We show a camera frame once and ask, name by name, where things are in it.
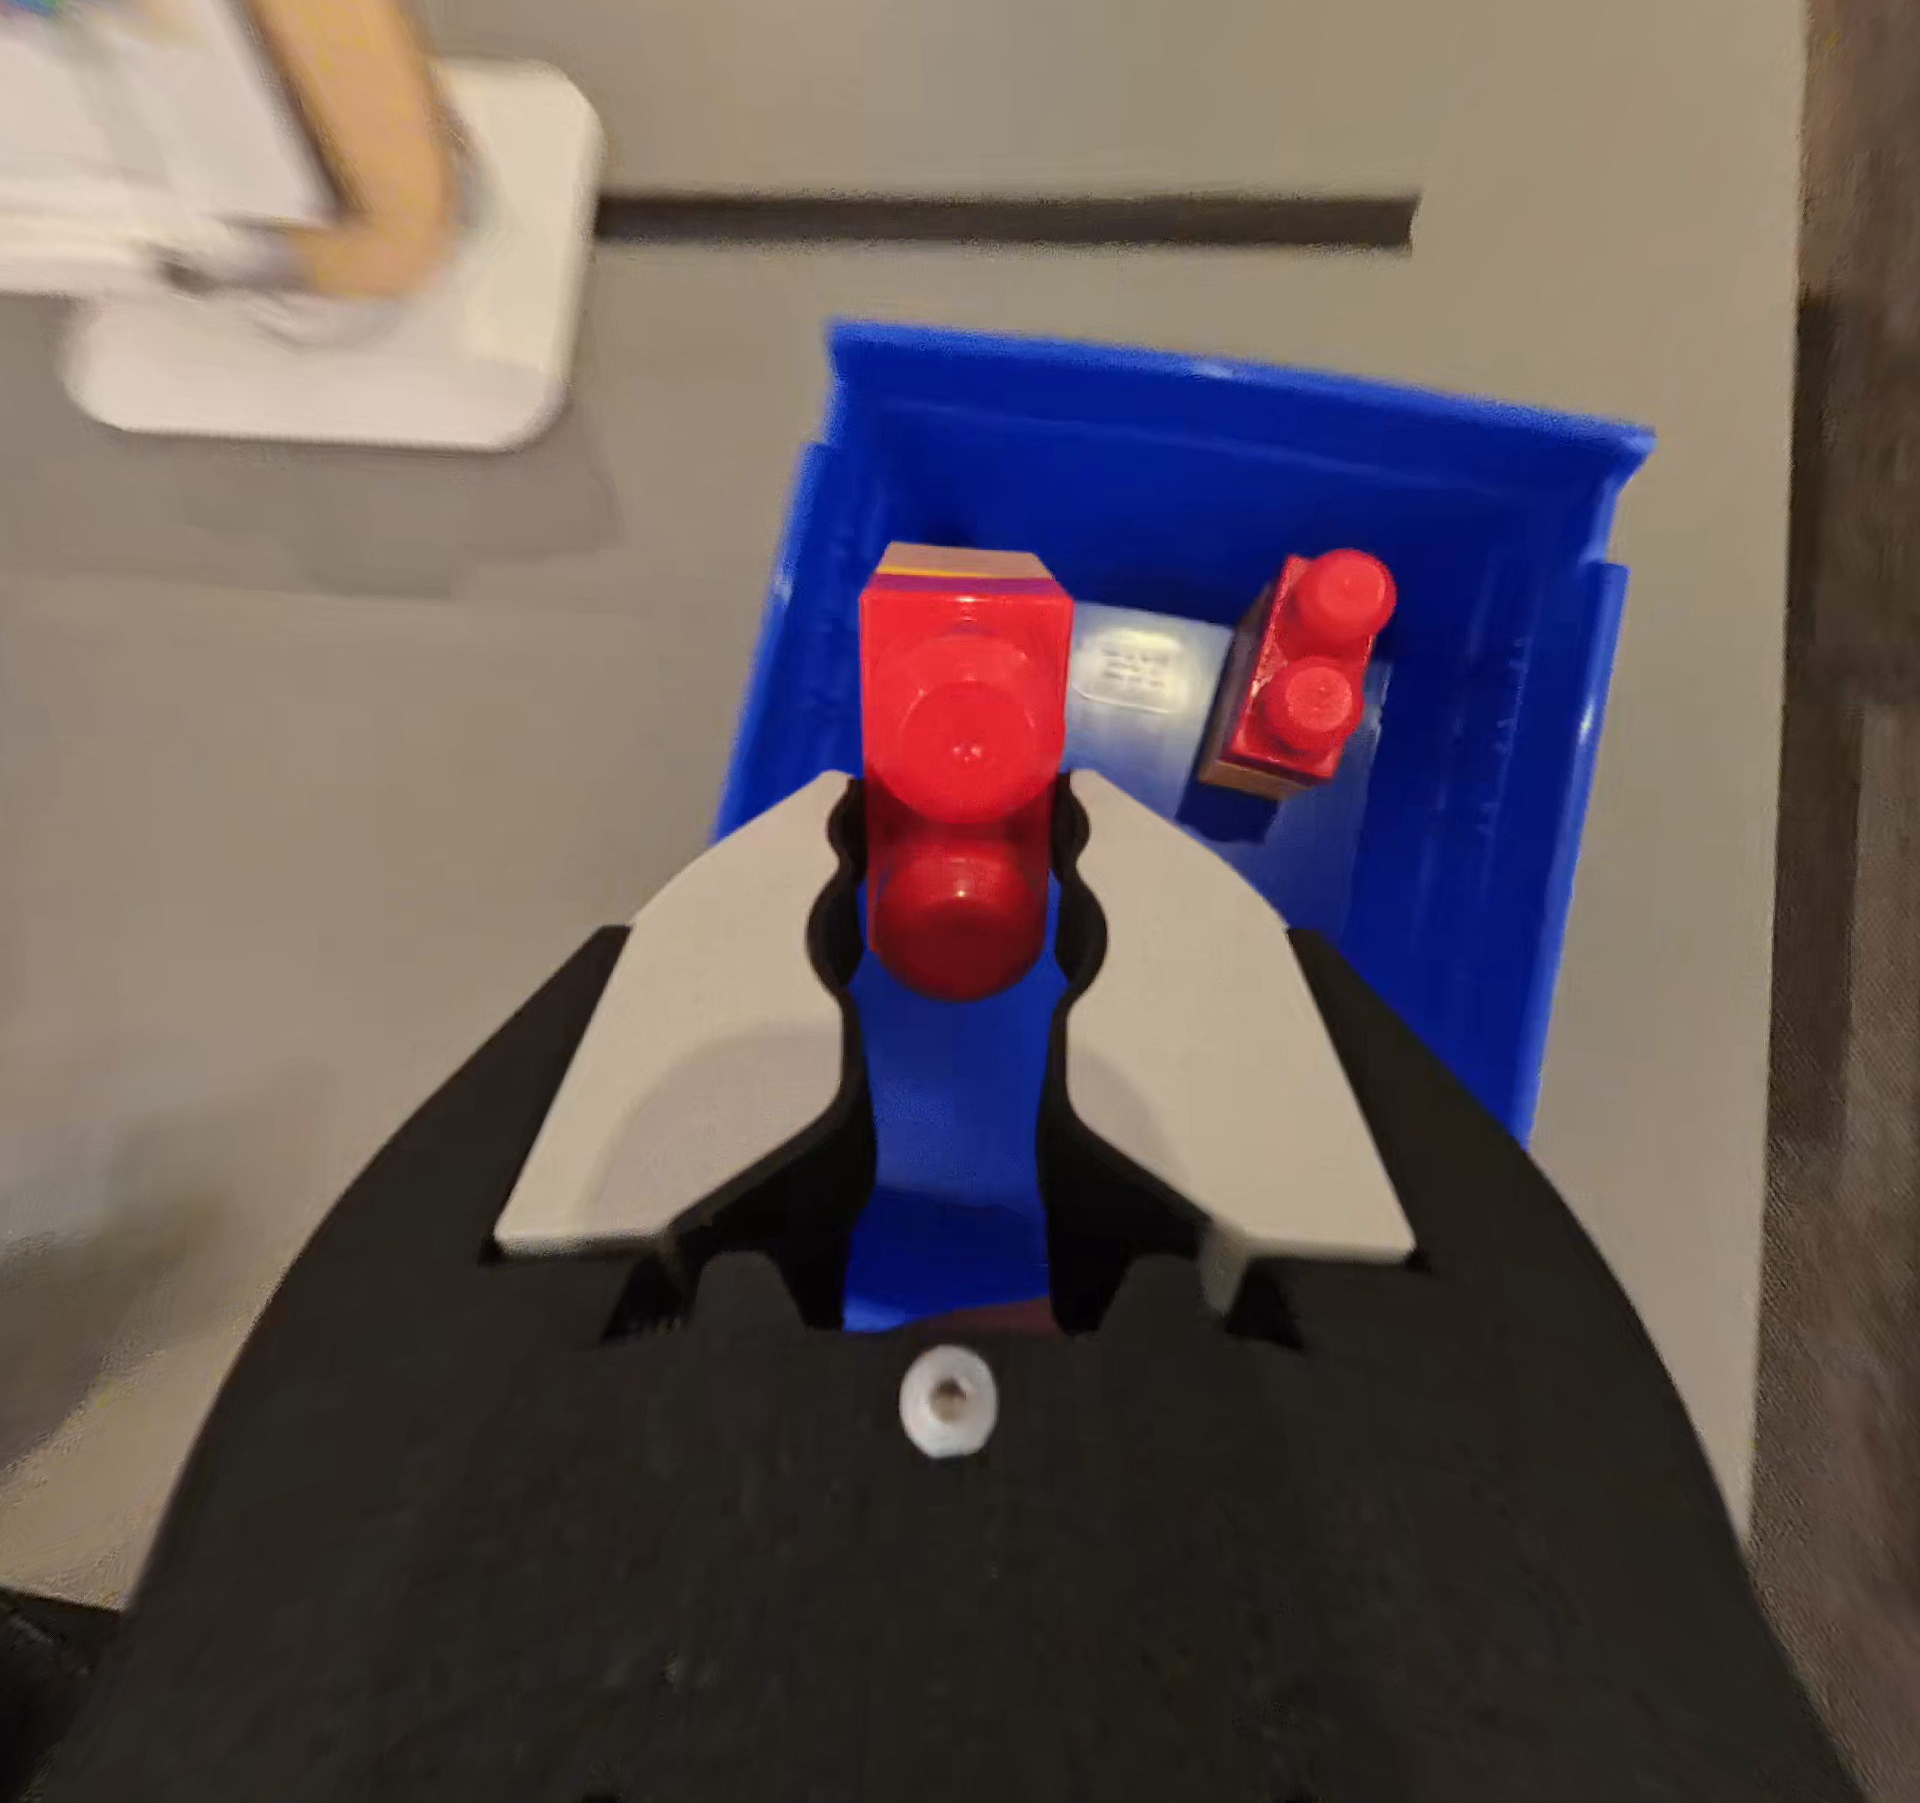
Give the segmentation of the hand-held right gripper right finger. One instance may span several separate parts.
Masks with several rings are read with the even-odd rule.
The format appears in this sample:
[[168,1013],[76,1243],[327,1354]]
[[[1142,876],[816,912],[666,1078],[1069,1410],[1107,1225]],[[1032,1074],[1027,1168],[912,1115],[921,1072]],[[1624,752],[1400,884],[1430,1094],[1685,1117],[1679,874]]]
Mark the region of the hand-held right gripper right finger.
[[1417,1239],[1275,907],[1092,771],[1060,783],[1035,1135],[1048,1301],[1103,1315],[1146,1259],[1217,1315],[1280,1262],[1400,1269]]

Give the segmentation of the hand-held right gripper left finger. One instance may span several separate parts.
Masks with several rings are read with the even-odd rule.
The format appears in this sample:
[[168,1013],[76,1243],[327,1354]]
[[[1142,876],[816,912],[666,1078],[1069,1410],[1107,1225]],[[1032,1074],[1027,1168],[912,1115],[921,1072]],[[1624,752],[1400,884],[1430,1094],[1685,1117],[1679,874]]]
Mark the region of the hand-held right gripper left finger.
[[827,771],[625,928],[493,1228],[509,1259],[845,1256],[872,1196],[862,785]]

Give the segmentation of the red two-stud toy block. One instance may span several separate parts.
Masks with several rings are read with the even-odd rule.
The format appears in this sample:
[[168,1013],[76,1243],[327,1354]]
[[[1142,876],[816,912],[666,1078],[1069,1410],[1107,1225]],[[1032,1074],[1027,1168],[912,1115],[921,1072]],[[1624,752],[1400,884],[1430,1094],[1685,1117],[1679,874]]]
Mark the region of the red two-stud toy block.
[[1235,631],[1198,744],[1198,783],[1280,802],[1330,783],[1363,722],[1392,571],[1338,547],[1289,557]]
[[996,996],[1043,951],[1071,639],[1066,590],[860,593],[866,940],[926,999]]

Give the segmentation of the blue plastic bin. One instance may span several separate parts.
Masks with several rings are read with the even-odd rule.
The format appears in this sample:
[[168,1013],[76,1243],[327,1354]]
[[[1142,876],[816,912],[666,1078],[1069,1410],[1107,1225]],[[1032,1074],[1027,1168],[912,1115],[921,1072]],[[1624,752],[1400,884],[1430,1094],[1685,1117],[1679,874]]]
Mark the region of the blue plastic bin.
[[[1037,554],[1074,603],[1206,622],[1186,718],[1069,736],[1330,936],[1527,1141],[1627,600],[1603,420],[1231,360],[837,323],[720,787],[724,837],[860,773],[859,596],[892,542]],[[1398,606],[1330,785],[1259,812],[1192,780],[1224,644],[1289,557],[1377,557]],[[1133,727],[1174,724],[1146,760]]]

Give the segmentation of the grey desk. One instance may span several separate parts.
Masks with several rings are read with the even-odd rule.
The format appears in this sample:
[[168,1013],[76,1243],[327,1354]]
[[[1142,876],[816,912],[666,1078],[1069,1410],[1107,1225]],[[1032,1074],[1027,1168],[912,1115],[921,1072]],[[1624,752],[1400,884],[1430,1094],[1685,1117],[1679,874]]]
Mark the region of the grey desk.
[[5,304],[5,1584],[107,1604],[313,1223],[696,849],[829,319],[1647,424],[1533,1139],[1749,1519],[1803,0],[420,0],[625,190],[1405,194],[1406,254],[611,243],[505,457],[113,433]]

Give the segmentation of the white bin label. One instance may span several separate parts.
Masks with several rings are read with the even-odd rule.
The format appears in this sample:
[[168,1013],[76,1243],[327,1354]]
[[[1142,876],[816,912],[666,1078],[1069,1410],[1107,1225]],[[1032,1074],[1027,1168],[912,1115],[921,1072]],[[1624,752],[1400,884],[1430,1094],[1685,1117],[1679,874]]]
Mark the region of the white bin label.
[[1209,650],[1206,622],[1083,600],[1073,613],[1069,711],[1186,718],[1209,675]]

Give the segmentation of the white stand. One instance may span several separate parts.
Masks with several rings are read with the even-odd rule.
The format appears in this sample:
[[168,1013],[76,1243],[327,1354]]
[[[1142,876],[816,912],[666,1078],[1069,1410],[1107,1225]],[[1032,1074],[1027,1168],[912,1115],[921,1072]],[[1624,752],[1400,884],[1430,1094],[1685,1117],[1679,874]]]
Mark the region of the white stand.
[[501,453],[559,417],[578,349],[604,135],[543,62],[441,62],[466,215],[414,297],[123,297],[61,340],[68,399],[184,440]]

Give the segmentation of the wooden board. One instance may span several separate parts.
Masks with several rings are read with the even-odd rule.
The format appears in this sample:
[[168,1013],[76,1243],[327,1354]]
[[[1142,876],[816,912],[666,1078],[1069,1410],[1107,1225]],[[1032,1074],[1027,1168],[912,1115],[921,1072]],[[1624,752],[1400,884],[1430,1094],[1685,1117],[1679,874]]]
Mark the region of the wooden board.
[[397,298],[434,280],[464,215],[460,128],[414,0],[244,0],[336,194],[286,230],[290,286]]

